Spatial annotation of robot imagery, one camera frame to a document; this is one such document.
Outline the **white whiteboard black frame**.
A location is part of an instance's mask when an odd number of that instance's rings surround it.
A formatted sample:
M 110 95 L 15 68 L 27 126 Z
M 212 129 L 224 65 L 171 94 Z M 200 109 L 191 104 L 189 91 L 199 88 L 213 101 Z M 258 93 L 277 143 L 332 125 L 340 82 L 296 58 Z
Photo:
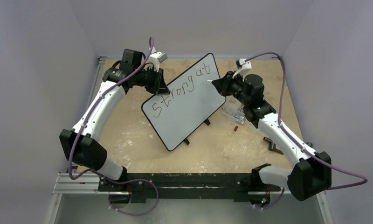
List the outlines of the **white whiteboard black frame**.
M 207 80 L 220 79 L 212 53 L 186 69 L 167 84 L 168 95 L 148 98 L 141 110 L 168 151 L 187 140 L 225 102 Z

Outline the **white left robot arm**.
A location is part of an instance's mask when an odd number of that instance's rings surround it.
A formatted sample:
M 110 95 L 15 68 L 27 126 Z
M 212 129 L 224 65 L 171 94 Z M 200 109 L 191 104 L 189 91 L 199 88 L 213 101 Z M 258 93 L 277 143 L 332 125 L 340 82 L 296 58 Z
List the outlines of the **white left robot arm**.
M 160 68 L 166 59 L 167 54 L 154 47 L 150 47 L 148 56 L 124 50 L 121 60 L 104 73 L 98 93 L 81 119 L 71 129 L 63 129 L 60 133 L 61 146 L 70 166 L 75 163 L 101 174 L 110 179 L 110 185 L 117 191 L 127 187 L 127 169 L 109 158 L 99 139 L 116 105 L 132 87 L 143 87 L 154 96 L 170 93 Z

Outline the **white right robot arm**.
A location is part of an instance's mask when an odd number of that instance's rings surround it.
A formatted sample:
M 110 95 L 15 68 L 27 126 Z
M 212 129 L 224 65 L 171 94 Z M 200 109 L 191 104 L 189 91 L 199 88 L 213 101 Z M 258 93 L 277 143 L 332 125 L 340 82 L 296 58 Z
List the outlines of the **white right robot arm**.
M 242 77 L 228 72 L 211 83 L 220 95 L 233 96 L 242 104 L 247 121 L 266 134 L 291 165 L 290 169 L 269 164 L 253 169 L 250 178 L 253 188 L 262 190 L 267 185 L 276 185 L 304 201 L 331 187 L 330 156 L 326 152 L 317 153 L 281 121 L 280 114 L 264 99 L 264 84 L 259 75 Z

